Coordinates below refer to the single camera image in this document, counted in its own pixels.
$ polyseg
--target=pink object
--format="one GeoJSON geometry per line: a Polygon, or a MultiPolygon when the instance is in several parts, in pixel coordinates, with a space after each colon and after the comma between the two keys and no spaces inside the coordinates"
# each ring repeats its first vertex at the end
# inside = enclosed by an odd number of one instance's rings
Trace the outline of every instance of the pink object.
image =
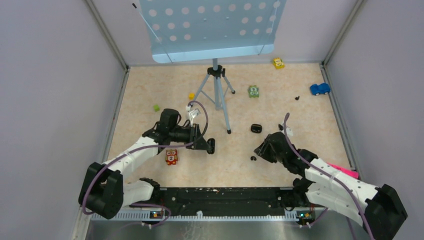
{"type": "Polygon", "coordinates": [[[342,171],[343,173],[351,176],[352,178],[358,179],[359,178],[359,174],[356,171],[351,171],[351,170],[347,170],[346,168],[343,168],[341,166],[337,166],[334,164],[329,163],[328,165],[332,166],[333,168],[342,171]]]}

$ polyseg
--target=toy car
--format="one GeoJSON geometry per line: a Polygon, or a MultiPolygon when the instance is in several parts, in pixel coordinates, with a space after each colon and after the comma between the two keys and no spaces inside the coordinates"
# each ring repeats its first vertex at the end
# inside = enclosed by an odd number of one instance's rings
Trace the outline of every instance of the toy car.
{"type": "Polygon", "coordinates": [[[272,60],[272,65],[274,65],[274,67],[275,67],[276,69],[282,69],[282,68],[284,68],[284,63],[283,63],[283,61],[281,60],[281,58],[279,58],[279,57],[274,58],[274,59],[272,60]]]}
{"type": "Polygon", "coordinates": [[[327,83],[321,83],[320,85],[314,84],[310,86],[310,93],[318,96],[320,94],[329,94],[331,92],[330,86],[327,83]]]}

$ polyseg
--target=tripod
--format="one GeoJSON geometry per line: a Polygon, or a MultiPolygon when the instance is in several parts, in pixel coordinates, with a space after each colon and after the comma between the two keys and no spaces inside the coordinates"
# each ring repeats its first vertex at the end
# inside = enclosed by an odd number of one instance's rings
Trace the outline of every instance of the tripod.
{"type": "Polygon", "coordinates": [[[236,91],[234,91],[233,87],[230,84],[230,81],[228,81],[228,78],[225,76],[225,68],[223,66],[218,65],[218,58],[212,59],[212,66],[207,69],[207,74],[203,79],[203,82],[201,83],[200,87],[198,88],[196,95],[194,96],[194,100],[196,100],[200,93],[203,93],[209,100],[212,101],[212,103],[215,104],[215,109],[220,110],[222,109],[224,112],[225,117],[225,124],[226,124],[226,132],[228,134],[231,134],[231,128],[230,128],[230,122],[228,120],[228,113],[227,113],[227,106],[225,103],[225,95],[227,94],[227,90],[230,89],[232,94],[235,94],[236,91]],[[209,76],[213,76],[213,86],[214,86],[214,92],[215,92],[215,100],[213,100],[210,96],[208,96],[202,89],[205,86],[206,81],[208,80],[209,76]],[[227,88],[225,92],[223,92],[223,87],[221,85],[221,75],[224,78],[227,88]]]}

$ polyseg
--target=yellow toy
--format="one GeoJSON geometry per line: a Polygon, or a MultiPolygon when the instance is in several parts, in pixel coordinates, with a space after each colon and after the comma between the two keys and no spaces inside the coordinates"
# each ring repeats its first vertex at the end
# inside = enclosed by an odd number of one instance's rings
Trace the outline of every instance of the yellow toy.
{"type": "Polygon", "coordinates": [[[193,100],[193,99],[195,99],[195,94],[194,93],[190,93],[188,95],[188,99],[190,99],[190,101],[193,100]]]}
{"type": "Polygon", "coordinates": [[[283,61],[281,60],[281,58],[279,58],[279,57],[274,58],[274,59],[272,60],[272,64],[274,65],[274,67],[275,67],[276,69],[282,69],[282,68],[284,68],[284,63],[283,63],[283,61]]]}

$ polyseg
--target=wall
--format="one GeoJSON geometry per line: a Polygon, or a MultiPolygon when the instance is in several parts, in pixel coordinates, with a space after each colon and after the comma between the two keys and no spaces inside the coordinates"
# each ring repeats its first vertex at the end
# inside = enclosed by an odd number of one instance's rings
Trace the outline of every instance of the wall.
{"type": "MultiPolygon", "coordinates": [[[[128,65],[158,64],[152,59],[148,29],[132,6],[132,3],[139,6],[139,0],[93,2],[128,65]]],[[[273,53],[223,58],[220,62],[268,63],[274,57],[280,57],[285,62],[320,62],[326,57],[355,2],[356,0],[287,0],[276,33],[273,53]]],[[[210,60],[195,63],[210,63],[210,60]]]]}
{"type": "Polygon", "coordinates": [[[367,1],[329,64],[366,182],[397,190],[409,215],[396,239],[424,222],[424,2],[367,1]]]}
{"type": "Polygon", "coordinates": [[[124,70],[83,0],[1,1],[0,36],[0,239],[69,239],[124,70]]]}

